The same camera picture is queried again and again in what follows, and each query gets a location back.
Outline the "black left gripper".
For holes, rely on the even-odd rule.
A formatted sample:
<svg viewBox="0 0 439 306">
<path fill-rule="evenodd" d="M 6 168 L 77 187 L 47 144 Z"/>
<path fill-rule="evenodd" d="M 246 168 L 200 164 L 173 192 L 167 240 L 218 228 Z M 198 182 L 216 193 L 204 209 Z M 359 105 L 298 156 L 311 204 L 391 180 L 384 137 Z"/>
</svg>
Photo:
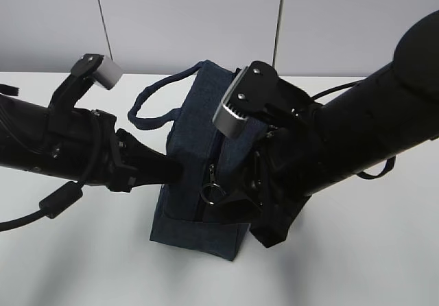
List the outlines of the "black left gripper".
<svg viewBox="0 0 439 306">
<path fill-rule="evenodd" d="M 92 158 L 85 184 L 130 192 L 132 186 L 176 183 L 183 166 L 174 158 L 143 145 L 116 117 L 103 111 L 75 108 L 66 121 L 47 133 L 44 175 L 78 181 Z"/>
</svg>

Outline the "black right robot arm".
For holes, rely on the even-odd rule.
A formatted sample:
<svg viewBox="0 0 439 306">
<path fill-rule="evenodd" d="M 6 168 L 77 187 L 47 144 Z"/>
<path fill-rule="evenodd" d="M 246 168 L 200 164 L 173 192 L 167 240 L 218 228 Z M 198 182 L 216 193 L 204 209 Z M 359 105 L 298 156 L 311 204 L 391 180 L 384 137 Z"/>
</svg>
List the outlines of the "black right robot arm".
<svg viewBox="0 0 439 306">
<path fill-rule="evenodd" d="M 403 35 L 393 59 L 338 87 L 326 104 L 254 61 L 230 83 L 213 123 L 234 139 L 250 119 L 268 126 L 233 173 L 230 194 L 212 207 L 221 223 L 248 223 L 265 246 L 286 240 L 310 197 L 438 138 L 438 13 Z"/>
</svg>

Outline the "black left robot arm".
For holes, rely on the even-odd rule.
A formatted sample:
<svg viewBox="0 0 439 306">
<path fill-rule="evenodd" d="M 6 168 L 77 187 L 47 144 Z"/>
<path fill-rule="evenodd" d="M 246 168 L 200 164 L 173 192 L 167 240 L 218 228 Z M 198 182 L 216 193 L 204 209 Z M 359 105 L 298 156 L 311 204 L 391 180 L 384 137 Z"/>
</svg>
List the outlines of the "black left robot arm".
<svg viewBox="0 0 439 306">
<path fill-rule="evenodd" d="M 70 107 L 59 129 L 51 129 L 52 106 L 64 90 L 60 85 L 47 107 L 1 96 L 2 166 L 114 192 L 176 183 L 182 177 L 178 161 L 116 128 L 117 118 L 105 111 Z"/>
</svg>

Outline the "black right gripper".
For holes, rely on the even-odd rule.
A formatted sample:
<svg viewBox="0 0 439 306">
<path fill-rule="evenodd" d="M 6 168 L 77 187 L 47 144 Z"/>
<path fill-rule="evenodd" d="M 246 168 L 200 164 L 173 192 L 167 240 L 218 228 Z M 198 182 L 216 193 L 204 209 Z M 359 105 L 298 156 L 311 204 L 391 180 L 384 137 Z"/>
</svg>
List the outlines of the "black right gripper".
<svg viewBox="0 0 439 306">
<path fill-rule="evenodd" d="M 310 197 L 326 184 L 326 145 L 316 114 L 299 117 L 292 129 L 250 120 L 252 147 L 240 167 L 239 188 L 230 193 L 205 186 L 205 222 L 250 224 L 266 248 L 287 239 Z"/>
</svg>

